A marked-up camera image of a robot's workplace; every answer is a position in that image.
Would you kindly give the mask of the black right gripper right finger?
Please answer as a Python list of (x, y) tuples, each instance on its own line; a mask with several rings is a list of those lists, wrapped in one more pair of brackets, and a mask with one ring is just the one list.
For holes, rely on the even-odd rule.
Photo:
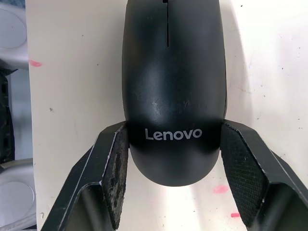
[(306, 231), (308, 189), (252, 128), (224, 120), (224, 170), (241, 220), (249, 231)]

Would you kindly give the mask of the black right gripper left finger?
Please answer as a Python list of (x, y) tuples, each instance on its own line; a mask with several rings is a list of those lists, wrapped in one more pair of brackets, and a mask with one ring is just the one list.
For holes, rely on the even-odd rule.
[(117, 230), (126, 190), (128, 148), (125, 122), (105, 128), (72, 167), (42, 230)]

